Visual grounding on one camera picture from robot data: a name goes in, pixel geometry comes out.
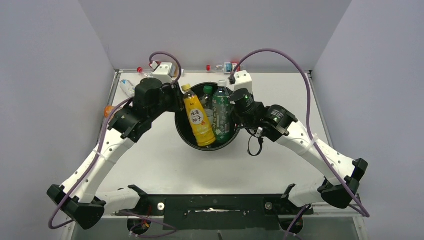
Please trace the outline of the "clear bottle blue white label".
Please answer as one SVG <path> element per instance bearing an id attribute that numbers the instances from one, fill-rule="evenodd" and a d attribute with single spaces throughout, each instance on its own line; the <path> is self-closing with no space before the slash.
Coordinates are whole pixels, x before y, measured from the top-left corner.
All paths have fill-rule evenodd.
<path id="1" fill-rule="evenodd" d="M 127 79 L 120 80 L 119 86 L 121 90 L 127 95 L 128 98 L 135 96 L 135 85 Z"/>

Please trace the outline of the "orange drink bottle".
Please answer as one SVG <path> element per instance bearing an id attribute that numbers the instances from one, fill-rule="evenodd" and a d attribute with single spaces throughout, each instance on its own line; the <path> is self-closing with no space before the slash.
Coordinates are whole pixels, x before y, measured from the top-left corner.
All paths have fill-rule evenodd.
<path id="1" fill-rule="evenodd" d="M 111 119 L 113 118 L 114 114 L 111 114 L 111 112 L 113 111 L 115 107 L 113 105 L 107 105 L 104 110 L 103 110 L 103 116 L 104 118 L 108 118 L 110 117 Z"/>

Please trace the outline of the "dark green jasmine tea bottle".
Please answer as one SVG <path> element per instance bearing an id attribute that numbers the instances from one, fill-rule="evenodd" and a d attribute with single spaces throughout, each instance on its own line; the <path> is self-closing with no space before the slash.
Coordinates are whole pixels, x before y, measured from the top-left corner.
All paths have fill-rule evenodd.
<path id="1" fill-rule="evenodd" d="M 227 89 L 227 81 L 222 79 L 217 82 L 217 91 L 212 96 L 213 131 L 216 141 L 226 143 L 230 137 L 230 92 Z"/>

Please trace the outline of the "green label water bottle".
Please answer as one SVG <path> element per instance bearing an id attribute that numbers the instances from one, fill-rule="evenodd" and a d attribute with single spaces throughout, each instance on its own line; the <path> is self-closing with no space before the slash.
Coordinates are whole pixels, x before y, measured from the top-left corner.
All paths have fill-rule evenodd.
<path id="1" fill-rule="evenodd" d="M 213 111 L 213 87 L 210 85 L 206 85 L 203 87 L 203 96 L 200 98 L 200 102 L 203 106 L 203 109 L 206 113 L 206 116 L 209 120 L 211 126 L 214 123 L 214 111 Z"/>

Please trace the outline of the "yellow honey pomelo drink bottle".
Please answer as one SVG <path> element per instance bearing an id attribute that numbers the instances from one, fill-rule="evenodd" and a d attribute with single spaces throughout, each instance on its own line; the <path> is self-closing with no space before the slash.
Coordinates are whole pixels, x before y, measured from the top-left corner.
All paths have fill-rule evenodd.
<path id="1" fill-rule="evenodd" d="M 216 137 L 199 97 L 193 92 L 190 84 L 185 84 L 181 88 L 186 115 L 197 145 L 199 147 L 212 145 Z"/>

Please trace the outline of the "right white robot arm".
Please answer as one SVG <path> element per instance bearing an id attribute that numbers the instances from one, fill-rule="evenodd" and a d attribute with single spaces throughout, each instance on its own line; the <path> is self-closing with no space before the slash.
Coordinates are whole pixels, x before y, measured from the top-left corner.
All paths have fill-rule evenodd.
<path id="1" fill-rule="evenodd" d="M 323 175 L 323 180 L 289 185 L 281 199 L 286 213 L 292 214 L 300 207 L 321 202 L 338 209 L 346 209 L 351 204 L 353 198 L 349 192 L 357 193 L 368 168 L 367 161 L 354 160 L 337 152 L 317 136 L 310 135 L 294 114 L 277 104 L 264 106 L 254 101 L 246 88 L 234 91 L 229 102 L 237 126 L 255 138 L 267 138 L 288 148 Z"/>

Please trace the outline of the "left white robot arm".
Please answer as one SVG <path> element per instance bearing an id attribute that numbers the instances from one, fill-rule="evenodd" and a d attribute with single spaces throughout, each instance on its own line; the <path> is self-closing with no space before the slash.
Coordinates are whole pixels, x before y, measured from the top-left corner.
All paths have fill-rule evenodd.
<path id="1" fill-rule="evenodd" d="M 116 191 L 99 193 L 98 189 L 119 159 L 152 128 L 153 122 L 165 112 L 183 109 L 183 93 L 178 80 L 165 83 L 153 77 L 144 78 L 135 87 L 134 97 L 119 103 L 104 120 L 96 147 L 81 166 L 63 183 L 53 184 L 47 196 L 70 220 L 53 225 L 52 230 L 72 222 L 82 229 L 95 226 L 104 215 L 132 210 L 145 192 L 135 185 Z"/>

